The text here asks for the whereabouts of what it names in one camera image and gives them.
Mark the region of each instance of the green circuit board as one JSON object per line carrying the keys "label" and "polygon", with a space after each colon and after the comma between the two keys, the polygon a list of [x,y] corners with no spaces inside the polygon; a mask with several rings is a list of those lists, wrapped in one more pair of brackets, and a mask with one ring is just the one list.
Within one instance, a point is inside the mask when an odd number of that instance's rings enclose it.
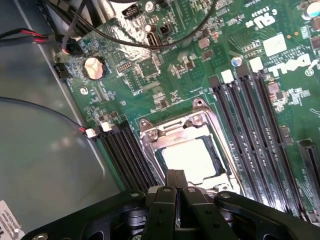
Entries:
{"label": "green circuit board", "polygon": [[[171,43],[196,28],[212,4],[212,0],[167,0],[167,7],[156,4],[152,12],[146,12],[146,2],[138,1],[137,16],[125,19],[119,15],[98,29],[125,41],[148,44],[145,26],[151,25],[156,27],[154,34],[160,44]],[[69,89],[89,126],[98,125],[101,116],[109,116],[114,124],[127,120],[137,139],[141,118],[161,123],[183,115],[192,111],[196,97],[204,99],[225,125],[224,110],[211,81],[218,79],[227,85],[233,81],[230,74],[234,79],[240,77],[235,60],[252,74],[264,71],[263,82],[277,127],[283,131],[303,211],[313,214],[318,207],[316,191],[299,147],[306,139],[320,146],[320,23],[318,17],[302,17],[313,2],[219,0],[205,27],[177,46],[161,50],[131,47],[92,32],[78,41],[84,57],[61,53],[56,59],[65,63],[71,74]],[[164,25],[170,33],[160,32]],[[83,74],[84,60],[92,56],[105,61],[102,80],[92,81]],[[225,132],[231,141],[227,127]],[[279,179],[288,192],[291,183]],[[301,211],[291,210],[294,215]]]}

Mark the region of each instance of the cpu socket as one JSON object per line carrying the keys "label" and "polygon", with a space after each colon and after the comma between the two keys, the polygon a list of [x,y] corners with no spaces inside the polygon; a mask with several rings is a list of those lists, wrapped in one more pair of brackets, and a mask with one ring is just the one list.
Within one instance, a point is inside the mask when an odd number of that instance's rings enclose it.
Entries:
{"label": "cpu socket", "polygon": [[142,151],[160,179],[168,169],[184,170],[189,186],[241,193],[218,117],[203,99],[194,99],[186,115],[160,124],[142,118],[139,126]]}

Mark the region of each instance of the black ram slot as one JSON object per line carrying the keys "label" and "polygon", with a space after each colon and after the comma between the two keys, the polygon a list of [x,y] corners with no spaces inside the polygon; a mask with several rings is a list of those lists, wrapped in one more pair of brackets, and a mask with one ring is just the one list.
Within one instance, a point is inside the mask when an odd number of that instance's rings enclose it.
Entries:
{"label": "black ram slot", "polygon": [[320,164],[316,145],[310,140],[299,142],[299,148],[304,162],[305,170],[313,193],[313,205],[320,212]]}
{"label": "black ram slot", "polygon": [[260,163],[263,163],[263,160],[259,155],[259,148],[255,143],[256,140],[255,140],[255,137],[253,136],[253,131],[250,129],[251,125],[249,123],[248,117],[245,116],[245,108],[242,104],[242,100],[239,96],[239,92],[237,91],[236,87],[227,87],[227,90],[228,90],[231,102],[234,106],[234,112],[236,114],[237,119],[239,120],[238,122],[242,131],[244,141],[248,144],[248,151],[250,155],[253,156],[252,164],[256,169],[256,174],[258,175],[258,178],[261,180],[260,186],[262,187],[262,191],[265,194],[265,197],[267,198],[268,205],[271,207],[275,207],[276,205],[270,196],[264,171],[260,166]]}
{"label": "black ram slot", "polygon": [[244,145],[242,144],[242,140],[238,133],[235,119],[233,118],[231,110],[228,106],[228,101],[226,99],[224,91],[218,87],[214,88],[213,90],[215,92],[215,96],[219,103],[219,106],[222,110],[221,113],[223,115],[223,118],[226,120],[225,123],[228,127],[228,131],[231,136],[231,141],[234,144],[235,151],[238,156],[240,165],[244,170],[245,178],[248,180],[250,189],[252,190],[252,195],[254,197],[254,200],[257,202],[262,202],[261,196],[259,194],[259,190],[257,189],[257,186],[254,182],[255,177],[253,176],[252,168],[249,165],[249,160],[248,160],[248,157],[246,156]]}
{"label": "black ram slot", "polygon": [[157,185],[127,123],[120,126],[120,131],[108,132],[100,140],[126,189],[146,192]]}
{"label": "black ram slot", "polygon": [[260,98],[262,107],[264,108],[264,116],[266,118],[267,124],[270,129],[271,138],[276,140],[276,149],[278,152],[279,158],[282,160],[281,162],[284,164],[284,171],[285,175],[287,176],[289,188],[291,188],[291,192],[294,198],[294,204],[295,207],[300,213],[304,213],[306,216],[305,210],[303,208],[303,202],[301,200],[301,197],[299,195],[299,190],[296,181],[294,180],[294,175],[292,173],[290,163],[286,154],[286,151],[284,149],[284,144],[282,142],[281,134],[277,125],[276,117],[273,111],[272,104],[270,102],[269,94],[267,87],[265,85],[264,78],[261,73],[254,76],[254,80],[256,84],[256,90],[258,93],[258,96]]}
{"label": "black ram slot", "polygon": [[276,170],[275,164],[277,159],[274,156],[273,148],[271,146],[270,141],[268,140],[268,135],[266,134],[266,131],[264,131],[264,121],[261,117],[259,112],[259,108],[257,106],[256,101],[254,100],[253,96],[253,89],[249,83],[249,80],[244,77],[239,81],[240,87],[243,91],[243,97],[246,101],[247,109],[249,111],[249,114],[251,116],[251,121],[253,123],[253,127],[255,129],[256,136],[258,138],[258,141],[260,142],[261,149],[263,151],[263,154],[265,156],[265,161],[267,163],[267,167],[270,170],[269,173],[271,174],[272,179],[276,181],[274,188],[278,194],[278,197],[280,199],[280,203],[282,204],[282,208],[289,211],[289,203],[286,198],[285,190],[283,188],[283,185],[281,183],[280,176],[278,174],[278,171]]}

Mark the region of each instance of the capacitor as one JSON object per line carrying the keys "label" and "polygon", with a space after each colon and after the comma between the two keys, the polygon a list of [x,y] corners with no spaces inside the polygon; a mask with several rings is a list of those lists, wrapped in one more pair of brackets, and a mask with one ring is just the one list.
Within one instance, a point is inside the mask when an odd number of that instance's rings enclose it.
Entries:
{"label": "capacitor", "polygon": [[151,33],[151,32],[154,33],[156,30],[157,30],[157,27],[154,24],[146,24],[146,25],[144,25],[144,31],[146,33]]}
{"label": "capacitor", "polygon": [[106,74],[107,67],[102,58],[92,56],[84,61],[82,72],[90,80],[97,81]]}
{"label": "capacitor", "polygon": [[144,9],[147,13],[152,13],[156,9],[156,5],[153,1],[147,1],[145,3]]}
{"label": "capacitor", "polygon": [[303,8],[302,18],[311,20],[320,15],[320,2],[313,2]]}
{"label": "capacitor", "polygon": [[234,67],[240,67],[243,63],[242,57],[240,56],[235,56],[231,59],[231,64]]}

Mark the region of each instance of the motherboard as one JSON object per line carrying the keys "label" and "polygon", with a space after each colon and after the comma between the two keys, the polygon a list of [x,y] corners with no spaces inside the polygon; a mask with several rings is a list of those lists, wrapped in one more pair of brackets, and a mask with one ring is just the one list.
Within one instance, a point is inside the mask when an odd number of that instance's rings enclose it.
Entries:
{"label": "motherboard", "polygon": [[[192,32],[214,5],[214,13]],[[320,1],[140,0],[57,54],[122,188],[223,190],[320,221]]]}

